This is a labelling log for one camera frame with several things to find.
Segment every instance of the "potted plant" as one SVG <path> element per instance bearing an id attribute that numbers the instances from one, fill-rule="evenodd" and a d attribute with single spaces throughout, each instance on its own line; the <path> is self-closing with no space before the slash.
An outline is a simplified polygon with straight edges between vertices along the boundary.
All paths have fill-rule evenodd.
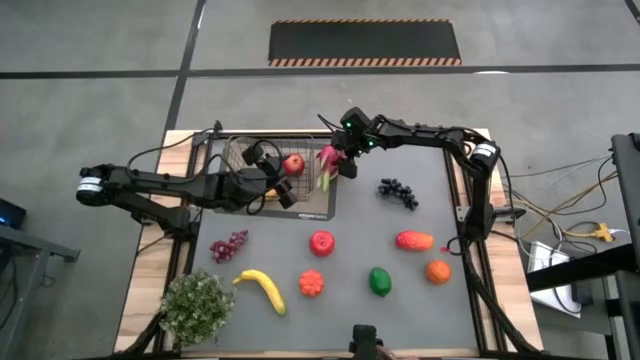
<path id="1" fill-rule="evenodd" d="M 204 270 L 180 275 L 162 299 L 160 326 L 173 334 L 174 346 L 182 348 L 216 337 L 235 305 L 235 289 L 225 292 L 222 280 Z"/>

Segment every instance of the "banana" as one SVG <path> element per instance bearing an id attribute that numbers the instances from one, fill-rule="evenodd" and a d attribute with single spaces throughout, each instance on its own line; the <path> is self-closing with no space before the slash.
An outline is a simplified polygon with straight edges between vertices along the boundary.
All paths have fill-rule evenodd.
<path id="1" fill-rule="evenodd" d="M 269 300 L 271 300 L 271 305 L 276 310 L 276 312 L 280 315 L 283 315 L 287 312 L 286 306 L 284 305 L 284 300 L 282 296 L 280 296 L 280 291 L 278 291 L 278 287 L 273 281 L 262 271 L 258 270 L 245 270 L 238 276 L 233 279 L 233 284 L 237 284 L 244 280 L 253 280 L 257 281 L 260 286 L 264 289 L 269 296 Z"/>

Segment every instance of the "floor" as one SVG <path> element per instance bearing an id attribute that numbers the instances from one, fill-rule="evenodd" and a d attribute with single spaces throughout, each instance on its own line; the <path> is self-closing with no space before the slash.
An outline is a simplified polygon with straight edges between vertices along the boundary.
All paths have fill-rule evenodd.
<path id="1" fill-rule="evenodd" d="M 203 3 L 202 17 L 194 17 Z M 369 17 L 449 18 L 463 65 L 533 70 L 185 77 L 189 67 L 265 67 L 274 20 Z M 197 39 L 185 52 L 190 30 Z M 157 146 L 163 129 L 201 129 L 214 120 L 227 129 L 320 128 L 315 114 L 336 119 L 359 106 L 411 122 L 489 128 L 511 174 L 544 170 L 605 155 L 611 135 L 638 131 L 640 66 L 624 72 L 553 66 L 640 64 L 639 44 L 640 26 L 623 0 L 0 0 L 0 198 L 28 210 L 30 233 L 82 249 L 76 264 L 51 263 L 57 282 L 33 304 L 20 358 L 99 356 L 113 348 L 140 227 L 121 210 L 75 201 L 82 166 L 123 164 Z M 140 72 L 109 75 L 128 70 Z M 10 79 L 18 72 L 78 71 L 99 73 Z M 156 160 L 148 156 L 137 166 L 153 170 Z M 513 185 L 552 207 L 596 182 L 596 168 L 576 171 L 542 194 L 562 172 Z M 605 189 L 606 206 L 560 224 L 598 220 L 626 228 L 618 185 Z M 594 193 L 581 206 L 601 201 Z M 523 229 L 536 220 L 528 215 Z M 528 239 L 552 243 L 553 235 L 545 228 Z M 629 239 L 587 241 L 603 250 Z M 539 313 L 547 350 L 606 356 L 601 336 L 549 325 L 548 316 Z"/>

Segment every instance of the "table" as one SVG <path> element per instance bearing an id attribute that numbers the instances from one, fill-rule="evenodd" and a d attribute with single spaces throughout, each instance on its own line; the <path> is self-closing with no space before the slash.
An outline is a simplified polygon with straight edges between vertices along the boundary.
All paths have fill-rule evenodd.
<path id="1" fill-rule="evenodd" d="M 173 144 L 186 136 L 189 136 L 194 131 L 170 131 L 165 138 L 165 144 Z M 170 173 L 173 175 L 184 175 L 187 169 L 188 160 L 191 154 L 191 146 L 188 142 L 185 142 L 181 146 L 176 146 L 171 149 L 164 150 L 160 157 L 158 165 L 159 173 Z M 199 153 L 196 157 L 196 167 L 199 168 L 204 157 L 203 153 Z M 466 202 L 466 194 L 464 190 L 464 184 L 461 178 L 460 170 L 456 167 L 456 177 L 458 193 L 461 202 Z M 496 170 L 492 179 L 492 192 L 491 201 L 495 206 L 502 206 L 505 204 L 505 195 L 503 192 L 502 184 L 500 182 L 500 176 Z M 152 199 L 165 206 L 176 206 L 179 204 L 179 199 L 171 199 L 167 197 L 153 196 Z M 504 224 L 496 224 L 494 229 L 500 230 L 506 233 L 511 233 L 512 230 Z M 141 235 L 139 246 L 144 246 L 149 242 L 157 239 L 161 235 L 161 232 L 156 227 L 145 228 Z M 123 350 L 129 344 L 131 344 L 138 334 L 144 329 L 151 317 L 156 313 L 160 298 L 162 296 L 165 278 L 167 275 L 167 268 L 169 265 L 169 258 L 171 256 L 172 241 L 162 240 L 158 244 L 149 248 L 145 253 L 139 256 L 132 269 L 132 277 L 127 294 L 126 303 L 123 310 L 121 324 L 118 331 L 116 345 L 114 350 Z M 533 307 L 529 297 L 529 291 L 526 285 L 524 271 L 521 266 L 520 258 L 518 255 L 517 244 L 513 241 L 505 239 L 499 235 L 491 235 L 486 241 L 486 248 L 488 258 L 491 264 L 491 272 L 493 275 L 494 286 L 497 294 L 498 303 L 505 311 L 505 313 L 512 320 L 514 325 L 522 332 L 525 338 L 534 346 L 541 349 L 542 341 L 540 339 L 537 322 L 533 312 Z M 186 260 L 186 254 L 188 249 L 181 251 L 182 257 L 178 261 L 180 269 L 184 267 Z M 477 259 L 478 249 L 472 249 L 474 260 Z M 496 348 L 496 338 L 493 333 L 492 323 L 490 316 L 484 306 L 481 306 L 481 314 L 483 319 L 483 327 L 485 329 L 487 347 L 489 349 Z M 512 346 L 508 344 L 509 349 L 513 350 Z M 170 347 L 170 341 L 165 342 L 165 347 Z M 477 355 L 478 351 L 474 348 L 467 349 L 422 349 L 420 353 L 416 353 L 416 349 L 400 349 L 396 350 L 396 353 L 411 354 L 420 356 L 473 356 Z M 193 353 L 194 356 L 215 356 L 213 353 Z M 229 356 L 247 356 L 247 354 L 225 354 L 225 357 Z M 282 351 L 268 351 L 263 353 L 252 352 L 248 356 L 258 357 L 274 357 L 274 356 L 311 356 L 318 357 L 327 355 L 326 353 L 318 352 L 282 352 Z M 348 353 L 332 352 L 329 355 L 334 356 L 349 356 Z"/>

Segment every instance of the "wire basket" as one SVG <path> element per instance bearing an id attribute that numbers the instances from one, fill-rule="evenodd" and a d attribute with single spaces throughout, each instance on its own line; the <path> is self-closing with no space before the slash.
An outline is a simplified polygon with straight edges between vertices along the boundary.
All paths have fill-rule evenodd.
<path id="1" fill-rule="evenodd" d="M 287 156 L 291 154 L 300 154 L 304 159 L 305 166 L 304 171 L 300 176 L 287 176 L 287 179 L 293 187 L 291 192 L 296 196 L 298 201 L 308 201 L 313 192 L 313 170 L 314 170 L 314 145 L 313 136 L 308 135 L 304 137 L 291 138 L 291 139 L 276 139 L 268 137 L 260 138 L 247 138 L 244 136 L 232 136 L 227 141 L 224 151 L 224 158 L 229 162 L 229 165 L 234 170 L 239 170 L 246 167 L 256 167 L 255 165 L 248 166 L 242 158 L 242 152 L 251 146 L 257 139 L 266 139 L 273 142 L 282 155 Z M 265 154 L 271 156 L 278 156 L 278 152 L 273 145 L 263 142 L 259 145 L 264 150 Z M 267 195 L 266 201 L 278 200 L 278 196 Z"/>

